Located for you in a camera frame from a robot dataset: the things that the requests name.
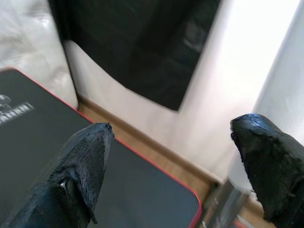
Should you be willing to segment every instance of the white wall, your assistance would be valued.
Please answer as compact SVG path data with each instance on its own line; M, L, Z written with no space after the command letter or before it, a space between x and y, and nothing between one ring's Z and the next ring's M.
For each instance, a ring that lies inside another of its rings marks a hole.
M276 58L255 111L304 145L304 2Z
M231 119L251 112L300 0L223 0L179 112L125 89L67 42L78 92L223 180Z

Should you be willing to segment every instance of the white object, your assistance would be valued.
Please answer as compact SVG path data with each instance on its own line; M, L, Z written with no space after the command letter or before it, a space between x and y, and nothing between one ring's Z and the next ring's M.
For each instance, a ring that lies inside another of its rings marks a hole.
M0 1L0 70L13 67L73 107L78 102L47 0Z

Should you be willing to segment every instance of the wooden floor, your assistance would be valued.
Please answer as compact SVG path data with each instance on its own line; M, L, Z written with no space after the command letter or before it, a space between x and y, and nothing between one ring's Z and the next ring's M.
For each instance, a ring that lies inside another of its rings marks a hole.
M176 162L172 161L163 154L160 154L148 144L134 137L118 122L114 123L113 120L111 121L109 118L106 118L106 115L103 115L102 112L99 112L95 108L88 107L88 105L85 104L80 104L79 111L91 119L93 122L110 122L116 138L131 146L136 151L141 153L144 157L156 163L172 176L179 179L182 183L189 186L192 190L194 190L201 201L205 199L212 183L211 180L207 179L204 176L198 177L197 175L194 175L193 173L190 173L189 171L183 169L181 166L177 165ZM262 219L261 213L255 210L253 211L247 207L244 207L241 212L241 216L256 228L275 227L272 224L265 222Z

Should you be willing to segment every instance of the black cloth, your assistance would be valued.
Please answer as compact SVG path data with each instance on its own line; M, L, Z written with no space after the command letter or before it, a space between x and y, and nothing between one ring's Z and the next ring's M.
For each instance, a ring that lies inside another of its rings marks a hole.
M126 88L178 110L219 0L49 0L75 41Z

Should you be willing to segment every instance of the black fabric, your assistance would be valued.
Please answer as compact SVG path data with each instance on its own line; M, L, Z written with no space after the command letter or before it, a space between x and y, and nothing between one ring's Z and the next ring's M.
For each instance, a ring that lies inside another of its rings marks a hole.
M27 189L49 175L45 169L68 138L89 124L17 71L0 73L1 95L10 98L12 109L23 102L34 109L0 122L0 224ZM199 207L188 189L114 141L95 207L98 224L89 227L185 228Z
M49 0L75 41L126 88L178 110L219 0Z
M258 114L232 120L231 130L265 219L278 228L304 227L304 147Z

